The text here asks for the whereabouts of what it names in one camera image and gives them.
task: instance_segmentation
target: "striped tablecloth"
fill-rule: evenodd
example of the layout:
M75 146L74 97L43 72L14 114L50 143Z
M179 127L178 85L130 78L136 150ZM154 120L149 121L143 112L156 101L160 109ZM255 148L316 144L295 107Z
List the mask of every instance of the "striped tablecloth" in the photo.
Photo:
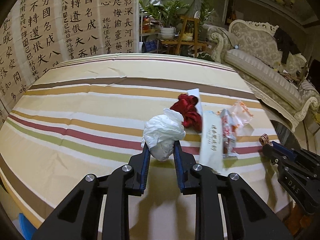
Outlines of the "striped tablecloth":
M274 212L290 199L261 157L259 136L277 140L259 101L231 68L169 55L97 56L59 64L19 100L0 131L0 175L26 217L39 227L86 175L110 174L141 152L144 124L199 88L204 111L242 100L253 120L227 159ZM198 160L201 137L187 130L181 145ZM129 198L132 239L194 239L195 197L180 194L173 157L150 161L147 190Z

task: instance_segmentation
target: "ornate sofa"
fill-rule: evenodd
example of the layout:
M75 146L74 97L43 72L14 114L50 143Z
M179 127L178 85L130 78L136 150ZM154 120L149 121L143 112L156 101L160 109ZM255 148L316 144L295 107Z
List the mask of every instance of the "ornate sofa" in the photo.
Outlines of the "ornate sofa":
M306 64L301 54L289 54L287 64L281 64L282 52L278 51L273 38L278 26L269 23L235 20L229 26L229 33L238 39L238 49L233 49L226 33L207 27L207 37L216 41L212 59L231 65L247 82L252 92L265 104L276 109L292 124L292 131L301 122L309 109L317 111L320 95L306 80L296 88L274 69L287 71L292 77Z

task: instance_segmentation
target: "red stripe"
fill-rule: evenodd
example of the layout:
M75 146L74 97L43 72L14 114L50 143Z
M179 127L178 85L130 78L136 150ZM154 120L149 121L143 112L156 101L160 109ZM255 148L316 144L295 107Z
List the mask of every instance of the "red stripe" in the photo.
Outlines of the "red stripe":
M42 131L55 132L55 133L59 133L61 135L68 135L68 136L78 138L81 140L85 140L88 142L98 143L98 144L107 145L107 146L114 146L114 147L125 148L125 149L134 149L134 150L141 150L142 149L140 142L107 138L107 137L102 137L102 136L97 136L97 135L93 135L93 134L80 132L80 131L73 130L73 129L65 129L62 127L37 124L37 123L22 120L14 115L11 115L11 114L9 114L9 117L11 119L15 120L16 122L19 122L25 126L32 127L32 128L42 130ZM199 155L199 149L200 149L199 147L191 147L191 146L183 146L182 147L182 150L184 152L187 152L187 153L190 153L193 155ZM261 152L261 151L262 151L262 146L236 148L236 152L239 154L256 153L256 152Z
M126 148L126 149L134 149L134 150L141 150L141 143L140 142L132 142L132 141L125 141L120 139L113 139L113 138L106 138L102 136L97 136L93 134L88 134L80 131L76 131L73 129L65 129L62 127L54 127L54 126L46 126L42 124L32 123L28 122L22 119L19 119L18 117L15 117L11 114L9 114L9 117L25 126L32 127L38 130L42 131L48 131L48 132L55 132L59 133L61 135L68 135L72 136L74 138L78 138L81 140L98 143L102 145L108 145L108 146L114 146L119 148Z

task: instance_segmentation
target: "white plastic bag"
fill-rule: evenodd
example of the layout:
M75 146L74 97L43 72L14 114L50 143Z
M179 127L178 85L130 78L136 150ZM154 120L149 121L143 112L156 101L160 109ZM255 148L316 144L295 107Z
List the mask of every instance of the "white plastic bag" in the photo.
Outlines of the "white plastic bag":
M166 161L173 153L174 141L183 140L186 135L181 124L183 116L169 108L163 112L146 122L141 142L142 148L147 143L151 155L158 161Z

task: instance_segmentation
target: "potted plant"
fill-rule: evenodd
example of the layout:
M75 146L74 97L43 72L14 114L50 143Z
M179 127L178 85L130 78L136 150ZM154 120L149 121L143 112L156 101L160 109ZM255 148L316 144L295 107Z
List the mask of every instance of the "potted plant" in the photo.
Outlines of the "potted plant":
M200 15L199 15L199 37L198 39L200 41L205 41L206 39L206 31L203 29L203 25L208 19L208 16L211 14L210 4L208 0L201 0L201 9L200 9Z
M143 11L158 20L162 27L160 33L163 39L172 40L174 37L175 27L180 22L180 15L190 7L182 0L167 0L163 5L152 5L149 3L144 6L140 1Z

